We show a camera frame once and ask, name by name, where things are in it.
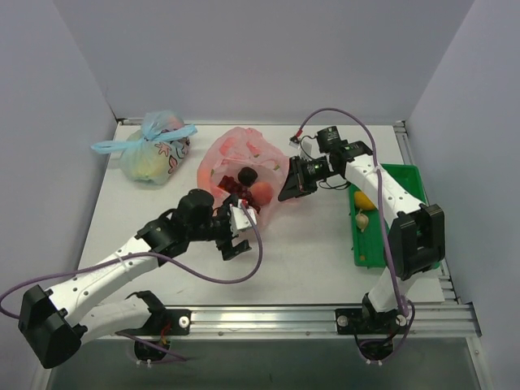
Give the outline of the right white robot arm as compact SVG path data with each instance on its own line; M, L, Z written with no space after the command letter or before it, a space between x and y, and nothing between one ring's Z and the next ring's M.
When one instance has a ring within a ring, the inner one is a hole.
M288 176L278 200L308 196L320 181L340 176L375 205L386 268L363 298L360 321L367 331L379 332L389 323L388 312L409 315L406 294L416 276L444 259L444 212L414 197L391 177L379 164L374 143L343 140L336 127L320 130L316 141L321 157L288 160Z

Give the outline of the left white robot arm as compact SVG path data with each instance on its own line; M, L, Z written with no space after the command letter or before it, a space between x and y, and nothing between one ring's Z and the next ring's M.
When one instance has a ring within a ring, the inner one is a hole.
M214 203L207 191L192 189L98 264L49 288L32 282L22 297L18 328L41 365L55 368L82 345L118 332L164 337L177 322L152 292L134 292L115 304L104 301L141 275L176 264L193 242L214 242L225 261L249 251L247 240L233 241L257 230L253 203L236 194L219 207Z

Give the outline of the purple fake grape bunch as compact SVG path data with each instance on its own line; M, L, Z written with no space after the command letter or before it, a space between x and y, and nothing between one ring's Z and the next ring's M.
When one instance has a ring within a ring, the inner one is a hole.
M254 200L249 188L242 183L236 181L232 176L225 175L219 182L218 187L227 193L235 194L240 199L246 200L258 214L261 212L261 206Z

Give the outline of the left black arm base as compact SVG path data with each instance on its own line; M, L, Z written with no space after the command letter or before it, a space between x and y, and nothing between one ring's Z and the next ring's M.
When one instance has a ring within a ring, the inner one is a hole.
M151 314L140 327L124 329L133 336L186 336L190 332L192 311L186 308L166 308L159 314Z

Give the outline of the pink plastic bag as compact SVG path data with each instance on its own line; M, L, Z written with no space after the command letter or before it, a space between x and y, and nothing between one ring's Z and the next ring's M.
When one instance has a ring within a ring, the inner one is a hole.
M229 195L244 197L265 227L275 213L288 175L289 158L254 128L234 127L207 150L197 169L197 186L217 206Z

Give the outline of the fake pink peach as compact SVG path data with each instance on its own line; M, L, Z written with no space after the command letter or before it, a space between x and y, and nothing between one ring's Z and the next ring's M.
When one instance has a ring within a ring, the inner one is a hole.
M274 192L272 186L268 182L261 181L254 183L250 187L249 191L251 192L255 202L260 206L269 204L273 198Z

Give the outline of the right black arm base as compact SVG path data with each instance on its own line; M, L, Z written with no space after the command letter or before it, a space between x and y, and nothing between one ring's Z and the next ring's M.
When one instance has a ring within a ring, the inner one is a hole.
M336 331L340 335L390 336L403 334L406 325L406 321L398 323L397 310L370 314L365 306L355 306L336 309L335 316Z

